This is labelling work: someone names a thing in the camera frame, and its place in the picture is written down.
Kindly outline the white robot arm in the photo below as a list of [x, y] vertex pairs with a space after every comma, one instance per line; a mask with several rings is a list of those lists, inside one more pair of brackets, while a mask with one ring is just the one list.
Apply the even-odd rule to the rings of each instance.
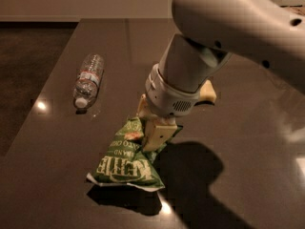
[[152, 67], [137, 111], [145, 152], [167, 142], [197, 102], [215, 99], [207, 79], [234, 53], [305, 90], [304, 16], [270, 0], [173, 0], [172, 14], [179, 33]]

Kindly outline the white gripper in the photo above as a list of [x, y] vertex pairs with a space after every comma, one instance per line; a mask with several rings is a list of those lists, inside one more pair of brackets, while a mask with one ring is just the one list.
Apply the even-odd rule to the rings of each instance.
[[199, 93], [186, 93], [166, 83], [155, 64], [146, 79], [145, 94], [141, 95], [136, 111], [139, 118], [151, 118], [145, 125], [143, 150], [156, 151], [169, 140], [177, 131], [175, 118], [169, 116], [188, 115], [198, 98]]

